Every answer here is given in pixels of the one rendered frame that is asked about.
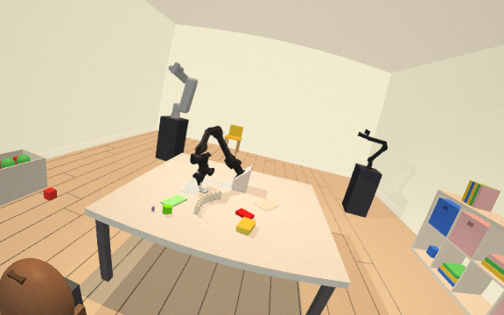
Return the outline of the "red rectangular block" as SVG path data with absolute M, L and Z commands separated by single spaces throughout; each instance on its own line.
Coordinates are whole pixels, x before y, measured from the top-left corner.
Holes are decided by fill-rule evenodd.
M 250 213 L 242 208 L 235 211 L 235 214 L 239 215 L 242 218 L 247 217 L 247 218 L 253 219 L 255 217 L 252 213 Z

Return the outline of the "small green block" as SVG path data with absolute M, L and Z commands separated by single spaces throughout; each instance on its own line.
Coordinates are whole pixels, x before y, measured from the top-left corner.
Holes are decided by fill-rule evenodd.
M 163 205 L 162 211 L 163 211 L 163 214 L 172 214 L 172 206 L 171 205 Z

